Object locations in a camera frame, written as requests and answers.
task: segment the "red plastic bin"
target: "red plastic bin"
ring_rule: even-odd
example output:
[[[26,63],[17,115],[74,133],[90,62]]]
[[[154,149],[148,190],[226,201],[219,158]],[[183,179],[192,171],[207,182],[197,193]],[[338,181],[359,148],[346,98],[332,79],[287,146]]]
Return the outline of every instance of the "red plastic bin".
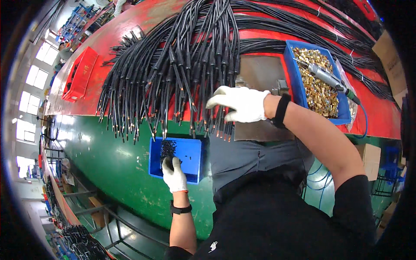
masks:
[[[64,93],[62,94],[63,100],[75,102],[85,95],[88,80],[97,57],[97,52],[91,47],[85,48],[77,57],[65,83]]]

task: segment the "gold metal terminal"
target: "gold metal terminal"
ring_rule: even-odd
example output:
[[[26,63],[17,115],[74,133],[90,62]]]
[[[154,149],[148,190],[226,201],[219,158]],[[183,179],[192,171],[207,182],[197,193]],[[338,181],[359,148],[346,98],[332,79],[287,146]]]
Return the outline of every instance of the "gold metal terminal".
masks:
[[[318,66],[333,71],[328,57],[322,55],[319,50],[308,50],[292,48],[296,59],[306,63],[315,63]],[[338,117],[337,91],[320,79],[312,76],[309,71],[298,65],[300,75],[302,76],[303,86],[305,87],[306,100],[310,110],[317,112],[326,118]]]

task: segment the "metal plate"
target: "metal plate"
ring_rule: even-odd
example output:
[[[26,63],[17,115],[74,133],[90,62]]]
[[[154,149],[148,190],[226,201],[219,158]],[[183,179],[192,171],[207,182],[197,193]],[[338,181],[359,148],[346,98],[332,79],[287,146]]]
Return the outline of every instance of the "metal plate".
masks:
[[[285,72],[279,57],[242,55],[240,76],[248,88],[272,91],[277,88],[277,80],[285,79]],[[289,130],[278,129],[267,121],[235,123],[235,141],[271,142],[294,138],[295,136]]]

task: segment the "black t-shirt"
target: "black t-shirt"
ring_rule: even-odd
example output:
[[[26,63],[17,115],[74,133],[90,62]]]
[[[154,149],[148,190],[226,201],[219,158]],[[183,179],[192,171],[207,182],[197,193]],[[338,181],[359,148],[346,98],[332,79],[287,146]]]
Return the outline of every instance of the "black t-shirt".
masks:
[[[362,258],[375,242],[368,179],[335,193],[333,216],[306,204],[279,169],[244,175],[215,195],[213,229],[195,255],[169,247],[167,260]]]

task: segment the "hand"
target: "hand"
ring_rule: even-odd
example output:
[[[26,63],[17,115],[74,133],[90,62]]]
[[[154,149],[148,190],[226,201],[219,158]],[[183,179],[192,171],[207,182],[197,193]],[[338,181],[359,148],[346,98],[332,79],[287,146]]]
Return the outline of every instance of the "hand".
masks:
[[[206,108],[222,105],[234,109],[235,111],[231,111],[225,116],[225,121],[248,123],[265,120],[263,102],[268,94],[270,94],[268,90],[261,92],[247,87],[230,88],[221,86],[208,100]]]
[[[173,164],[173,170],[169,168],[170,160]],[[178,157],[173,159],[166,157],[162,163],[163,180],[169,186],[171,193],[176,191],[188,191],[186,185],[186,176],[181,169],[181,161]]]

